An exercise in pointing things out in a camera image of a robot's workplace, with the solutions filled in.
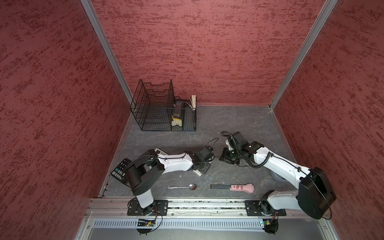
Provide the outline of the long white remote control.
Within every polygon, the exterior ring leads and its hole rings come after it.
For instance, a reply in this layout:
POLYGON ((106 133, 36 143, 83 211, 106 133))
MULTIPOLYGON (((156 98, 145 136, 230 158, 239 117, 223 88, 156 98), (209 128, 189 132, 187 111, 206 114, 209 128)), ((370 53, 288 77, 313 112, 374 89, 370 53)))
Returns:
POLYGON ((193 172, 197 174, 199 177, 201 177, 204 174, 204 172, 202 172, 201 170, 193 170, 193 172))

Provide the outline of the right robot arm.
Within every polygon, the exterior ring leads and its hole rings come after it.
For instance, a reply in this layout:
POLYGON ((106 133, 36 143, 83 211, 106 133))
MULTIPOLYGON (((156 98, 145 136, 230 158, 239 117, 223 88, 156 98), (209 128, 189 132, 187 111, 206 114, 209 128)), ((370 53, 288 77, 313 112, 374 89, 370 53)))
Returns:
POLYGON ((223 131, 221 135, 227 140, 220 161, 238 165, 240 160, 244 160, 248 167, 267 168, 295 187, 292 191, 270 190, 265 193, 258 206, 264 216, 272 216, 279 210, 301 210, 316 220, 332 218, 331 206, 337 197, 322 169, 310 169, 291 162, 259 142, 248 142, 240 132, 223 131))

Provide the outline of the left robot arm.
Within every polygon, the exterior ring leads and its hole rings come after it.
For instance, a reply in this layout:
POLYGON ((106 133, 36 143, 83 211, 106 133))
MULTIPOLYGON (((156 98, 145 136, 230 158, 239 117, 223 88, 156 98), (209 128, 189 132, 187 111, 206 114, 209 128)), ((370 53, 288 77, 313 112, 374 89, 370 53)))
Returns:
POLYGON ((186 151, 179 155, 167 155, 151 149, 129 162, 122 170, 125 184, 130 186, 140 207, 149 210, 155 205, 152 186, 163 174, 197 171, 204 174, 210 168, 215 155, 211 146, 204 146, 196 153, 186 151))

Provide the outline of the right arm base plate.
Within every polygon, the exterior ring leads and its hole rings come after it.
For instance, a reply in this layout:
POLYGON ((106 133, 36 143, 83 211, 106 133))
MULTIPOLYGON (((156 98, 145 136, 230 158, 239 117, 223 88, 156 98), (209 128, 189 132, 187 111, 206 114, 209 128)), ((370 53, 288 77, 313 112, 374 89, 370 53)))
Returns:
POLYGON ((275 210, 266 201, 245 201, 245 209, 249 217, 284 217, 287 215, 284 209, 275 210))

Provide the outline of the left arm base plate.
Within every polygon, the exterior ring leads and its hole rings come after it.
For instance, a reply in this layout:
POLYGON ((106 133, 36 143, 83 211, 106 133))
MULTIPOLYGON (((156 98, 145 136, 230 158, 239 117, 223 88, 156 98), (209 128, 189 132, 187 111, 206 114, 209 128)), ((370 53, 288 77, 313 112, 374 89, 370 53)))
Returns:
POLYGON ((128 202, 128 216, 166 216, 168 211, 168 200, 154 200, 154 202, 146 208, 142 208, 137 198, 128 202))

